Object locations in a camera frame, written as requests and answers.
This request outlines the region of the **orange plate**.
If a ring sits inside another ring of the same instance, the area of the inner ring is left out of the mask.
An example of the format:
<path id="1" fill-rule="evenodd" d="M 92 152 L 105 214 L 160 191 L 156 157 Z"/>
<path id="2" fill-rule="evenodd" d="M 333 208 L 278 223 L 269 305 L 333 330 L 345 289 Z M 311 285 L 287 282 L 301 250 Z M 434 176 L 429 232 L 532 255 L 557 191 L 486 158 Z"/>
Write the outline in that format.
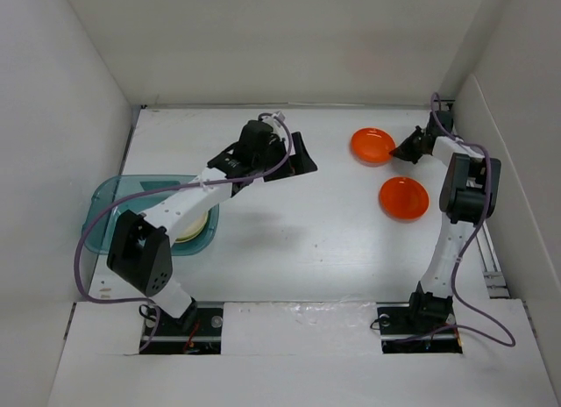
<path id="1" fill-rule="evenodd" d="M 392 218 L 414 221 L 430 207 L 427 190 L 418 181 L 404 176 L 385 181 L 379 192 L 382 210 Z"/>
<path id="2" fill-rule="evenodd" d="M 360 161 L 380 165 L 391 160 L 395 143 L 387 132 L 369 127 L 353 133 L 350 147 L 353 155 Z"/>

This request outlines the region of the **beige plate with black patch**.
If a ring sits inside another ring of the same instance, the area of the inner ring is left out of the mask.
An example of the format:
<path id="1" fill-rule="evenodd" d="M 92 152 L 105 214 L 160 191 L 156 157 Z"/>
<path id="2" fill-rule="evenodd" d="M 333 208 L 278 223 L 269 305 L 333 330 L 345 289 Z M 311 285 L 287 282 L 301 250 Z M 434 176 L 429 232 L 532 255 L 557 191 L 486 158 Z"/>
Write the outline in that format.
<path id="1" fill-rule="evenodd" d="M 190 224 L 182 233 L 180 233 L 176 238 L 175 242 L 183 243 L 197 237 L 202 232 L 205 225 L 207 224 L 208 218 L 209 218 L 209 213 L 205 212 L 196 221 Z"/>

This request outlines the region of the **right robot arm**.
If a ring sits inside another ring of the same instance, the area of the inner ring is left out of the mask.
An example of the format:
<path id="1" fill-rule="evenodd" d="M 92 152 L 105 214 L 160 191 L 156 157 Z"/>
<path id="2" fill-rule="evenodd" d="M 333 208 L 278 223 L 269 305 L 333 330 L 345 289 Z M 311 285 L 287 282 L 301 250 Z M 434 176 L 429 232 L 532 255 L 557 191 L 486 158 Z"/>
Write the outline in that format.
<path id="1" fill-rule="evenodd" d="M 428 124 L 417 126 L 393 157 L 416 164 L 430 155 L 446 167 L 438 199 L 442 224 L 430 264 L 411 294 L 404 321 L 413 335 L 449 330 L 453 302 L 462 302 L 457 275 L 467 248 L 495 210 L 502 163 L 480 145 L 453 134 L 450 112 L 433 110 Z"/>

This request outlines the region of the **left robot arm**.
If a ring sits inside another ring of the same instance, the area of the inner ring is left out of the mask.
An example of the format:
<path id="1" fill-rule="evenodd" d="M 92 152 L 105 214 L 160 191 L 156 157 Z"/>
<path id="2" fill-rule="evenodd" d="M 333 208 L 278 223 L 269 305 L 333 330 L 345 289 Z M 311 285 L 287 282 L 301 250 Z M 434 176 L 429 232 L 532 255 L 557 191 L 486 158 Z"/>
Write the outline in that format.
<path id="1" fill-rule="evenodd" d="M 281 116 L 264 114 L 242 128 L 239 139 L 208 161 L 185 188 L 140 213 L 124 211 L 115 224 L 108 268 L 150 299 L 172 331 L 189 332 L 196 300 L 174 278 L 172 246 L 203 214 L 233 198 L 256 179 L 265 182 L 317 170 L 300 132 L 285 132 Z"/>

